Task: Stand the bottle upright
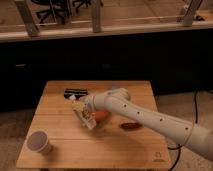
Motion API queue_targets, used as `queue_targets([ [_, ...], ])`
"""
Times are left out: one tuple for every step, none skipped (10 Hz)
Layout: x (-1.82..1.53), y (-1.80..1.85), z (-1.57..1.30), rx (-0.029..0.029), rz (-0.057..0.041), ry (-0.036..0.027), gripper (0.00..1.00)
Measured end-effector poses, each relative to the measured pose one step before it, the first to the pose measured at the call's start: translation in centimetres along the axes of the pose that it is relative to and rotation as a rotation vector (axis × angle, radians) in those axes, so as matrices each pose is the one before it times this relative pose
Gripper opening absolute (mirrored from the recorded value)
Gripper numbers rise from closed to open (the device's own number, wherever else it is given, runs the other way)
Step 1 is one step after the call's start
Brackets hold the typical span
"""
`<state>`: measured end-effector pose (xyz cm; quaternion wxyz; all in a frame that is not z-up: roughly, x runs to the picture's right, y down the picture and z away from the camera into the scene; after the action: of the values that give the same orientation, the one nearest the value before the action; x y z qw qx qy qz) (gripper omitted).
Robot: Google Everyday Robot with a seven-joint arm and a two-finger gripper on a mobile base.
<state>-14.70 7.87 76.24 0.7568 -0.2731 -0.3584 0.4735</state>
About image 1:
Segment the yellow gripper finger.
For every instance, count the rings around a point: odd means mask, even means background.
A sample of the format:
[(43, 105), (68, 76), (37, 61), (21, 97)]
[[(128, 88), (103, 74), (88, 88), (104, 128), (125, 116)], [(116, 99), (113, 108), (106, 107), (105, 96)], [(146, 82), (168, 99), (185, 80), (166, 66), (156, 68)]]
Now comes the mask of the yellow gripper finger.
[(96, 124), (96, 120), (93, 114), (86, 113), (84, 116), (84, 121), (86, 124)]
[(73, 110), (77, 113), (83, 113), (85, 110), (85, 104), (80, 101), (75, 101), (73, 103)]

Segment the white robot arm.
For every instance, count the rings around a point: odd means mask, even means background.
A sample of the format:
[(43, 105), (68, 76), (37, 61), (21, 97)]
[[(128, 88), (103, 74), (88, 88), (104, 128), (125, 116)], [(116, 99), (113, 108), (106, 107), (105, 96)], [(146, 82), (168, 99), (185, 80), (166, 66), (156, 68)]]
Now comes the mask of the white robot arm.
[(124, 88), (92, 93), (72, 103), (72, 109), (88, 129), (96, 126), (92, 112), (106, 110), (136, 121), (213, 162), (213, 130), (167, 114), (140, 107), (130, 101)]

